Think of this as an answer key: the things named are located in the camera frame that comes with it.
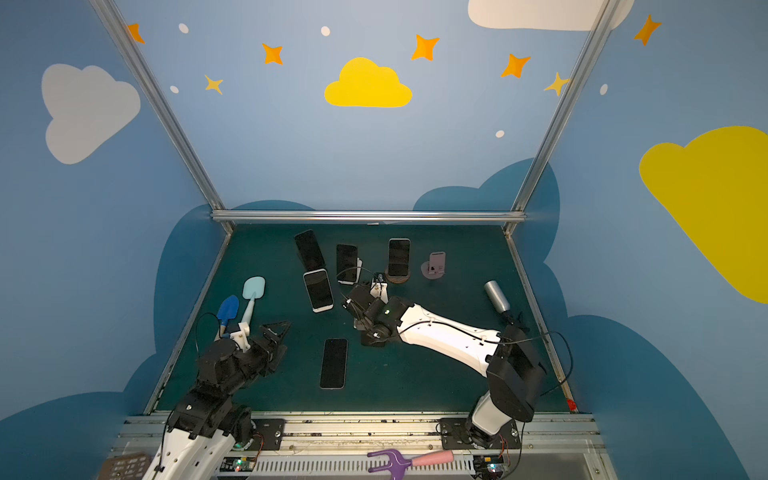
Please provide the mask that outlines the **purple phone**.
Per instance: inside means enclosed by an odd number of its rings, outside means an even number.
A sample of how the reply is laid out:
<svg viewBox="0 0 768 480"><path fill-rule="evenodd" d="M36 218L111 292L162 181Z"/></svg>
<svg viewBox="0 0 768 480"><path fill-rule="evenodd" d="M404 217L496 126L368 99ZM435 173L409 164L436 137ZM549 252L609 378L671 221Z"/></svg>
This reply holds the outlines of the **purple phone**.
<svg viewBox="0 0 768 480"><path fill-rule="evenodd" d="M324 390L340 390L346 383L348 340L327 339L324 344L319 386Z"/></svg>

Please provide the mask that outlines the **white framed phone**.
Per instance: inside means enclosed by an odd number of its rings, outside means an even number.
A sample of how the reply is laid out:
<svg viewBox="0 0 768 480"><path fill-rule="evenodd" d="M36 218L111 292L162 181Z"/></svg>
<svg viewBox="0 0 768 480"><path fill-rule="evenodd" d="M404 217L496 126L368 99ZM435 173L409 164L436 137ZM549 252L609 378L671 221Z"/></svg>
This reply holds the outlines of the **white framed phone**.
<svg viewBox="0 0 768 480"><path fill-rule="evenodd" d="M322 313L333 308L333 293L326 269L305 272L303 282L314 313Z"/></svg>

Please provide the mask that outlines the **purple round phone stand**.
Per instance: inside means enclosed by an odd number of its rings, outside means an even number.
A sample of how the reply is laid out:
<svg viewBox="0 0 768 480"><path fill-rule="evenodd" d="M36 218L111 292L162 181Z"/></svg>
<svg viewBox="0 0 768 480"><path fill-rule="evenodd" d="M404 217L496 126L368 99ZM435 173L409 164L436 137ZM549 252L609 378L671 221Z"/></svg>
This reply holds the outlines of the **purple round phone stand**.
<svg viewBox="0 0 768 480"><path fill-rule="evenodd" d="M444 276L446 267L446 253L444 251L432 252L429 259L421 265L421 273L428 280L437 280Z"/></svg>

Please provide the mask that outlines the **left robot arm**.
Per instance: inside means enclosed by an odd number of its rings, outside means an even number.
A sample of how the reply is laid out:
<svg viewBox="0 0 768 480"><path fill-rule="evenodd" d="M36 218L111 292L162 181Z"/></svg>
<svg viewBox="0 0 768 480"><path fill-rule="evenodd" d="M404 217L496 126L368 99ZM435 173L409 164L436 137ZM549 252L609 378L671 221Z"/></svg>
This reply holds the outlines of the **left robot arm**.
<svg viewBox="0 0 768 480"><path fill-rule="evenodd" d="M195 384L167 417L146 479L209 479L235 445L253 439L252 410L233 397L276 371L291 324L262 325L256 339L246 323L239 327L197 359Z"/></svg>

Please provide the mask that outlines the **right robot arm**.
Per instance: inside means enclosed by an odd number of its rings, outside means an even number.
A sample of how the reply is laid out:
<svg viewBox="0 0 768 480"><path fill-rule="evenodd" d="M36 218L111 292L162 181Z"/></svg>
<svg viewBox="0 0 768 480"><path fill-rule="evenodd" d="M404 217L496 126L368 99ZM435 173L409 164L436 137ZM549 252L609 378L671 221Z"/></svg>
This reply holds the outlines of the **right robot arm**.
<svg viewBox="0 0 768 480"><path fill-rule="evenodd" d="M472 327L442 317L401 297L385 297L383 288L356 285L343 308L354 318L365 346L400 341L436 351L487 380L482 395L459 429L458 440L490 448L502 429L533 419L548 375L542 357L523 328L510 322L501 331Z"/></svg>

